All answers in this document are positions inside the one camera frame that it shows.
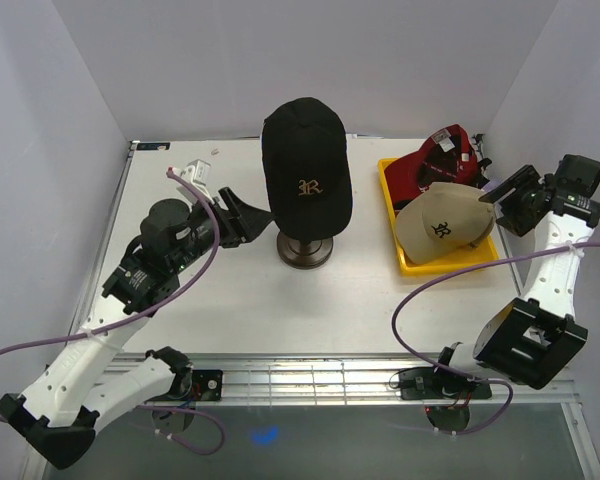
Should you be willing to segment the black baseball cap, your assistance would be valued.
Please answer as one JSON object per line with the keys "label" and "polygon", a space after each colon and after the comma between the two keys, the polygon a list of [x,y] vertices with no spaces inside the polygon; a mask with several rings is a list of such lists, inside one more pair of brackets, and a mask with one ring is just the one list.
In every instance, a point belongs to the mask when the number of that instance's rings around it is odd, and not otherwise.
{"label": "black baseball cap", "polygon": [[262,164],[270,209],[279,230],[299,241],[342,233],[353,211],[346,132],[322,101],[302,97],[263,122]]}

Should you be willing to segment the beige baseball cap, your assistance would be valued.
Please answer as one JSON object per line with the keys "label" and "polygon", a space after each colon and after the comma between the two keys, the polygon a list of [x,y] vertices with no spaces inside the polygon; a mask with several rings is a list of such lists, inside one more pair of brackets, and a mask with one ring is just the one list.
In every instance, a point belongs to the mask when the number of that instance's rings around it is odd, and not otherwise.
{"label": "beige baseball cap", "polygon": [[402,208],[394,231],[406,257],[416,265],[458,249],[473,249],[491,233],[495,207],[483,191],[456,183],[434,182]]}

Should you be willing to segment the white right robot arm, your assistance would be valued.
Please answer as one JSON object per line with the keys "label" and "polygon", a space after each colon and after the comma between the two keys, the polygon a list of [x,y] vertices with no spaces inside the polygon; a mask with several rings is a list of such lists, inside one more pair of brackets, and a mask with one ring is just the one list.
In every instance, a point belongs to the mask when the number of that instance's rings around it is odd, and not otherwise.
{"label": "white right robot arm", "polygon": [[535,257],[519,297],[483,328],[472,345],[447,347],[431,375],[434,390],[454,397],[473,378],[497,377],[544,388],[584,347],[573,295],[584,250],[600,220],[593,200],[600,162],[568,154],[552,174],[526,165],[482,201],[500,206],[497,223],[522,237],[533,233]]}

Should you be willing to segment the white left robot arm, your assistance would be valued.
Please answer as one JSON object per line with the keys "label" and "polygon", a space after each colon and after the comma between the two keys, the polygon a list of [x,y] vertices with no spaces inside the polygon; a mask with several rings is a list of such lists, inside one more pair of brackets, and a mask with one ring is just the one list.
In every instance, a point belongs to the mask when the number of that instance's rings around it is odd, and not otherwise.
{"label": "white left robot arm", "polygon": [[[236,248],[255,240],[272,221],[270,212],[240,200],[230,188],[216,200],[188,205],[164,199],[151,206],[140,233],[103,285],[126,315],[152,312],[174,297],[179,276],[213,247]],[[96,382],[146,318],[122,327],[100,318],[86,321],[78,339],[20,394],[0,399],[0,416],[58,470],[74,465],[108,424],[139,404],[190,396],[194,374],[187,355],[162,347],[116,380]]]}

